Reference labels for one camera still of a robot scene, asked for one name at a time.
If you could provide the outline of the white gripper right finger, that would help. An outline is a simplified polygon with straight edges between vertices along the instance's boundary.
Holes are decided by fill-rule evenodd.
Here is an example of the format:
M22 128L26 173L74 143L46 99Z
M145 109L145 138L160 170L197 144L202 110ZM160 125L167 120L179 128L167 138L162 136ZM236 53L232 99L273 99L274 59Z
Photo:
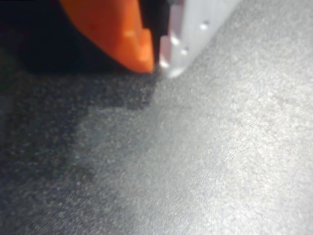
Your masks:
M238 6L238 0L178 0L170 6L167 34L160 38L163 76L181 75Z

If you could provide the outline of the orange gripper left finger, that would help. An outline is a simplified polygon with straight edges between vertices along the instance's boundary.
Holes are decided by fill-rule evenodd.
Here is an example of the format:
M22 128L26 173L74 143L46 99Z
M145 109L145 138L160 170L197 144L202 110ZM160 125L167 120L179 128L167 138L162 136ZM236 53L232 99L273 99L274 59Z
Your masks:
M137 0L62 0L75 28L110 58L127 69L154 69L151 31L143 26Z

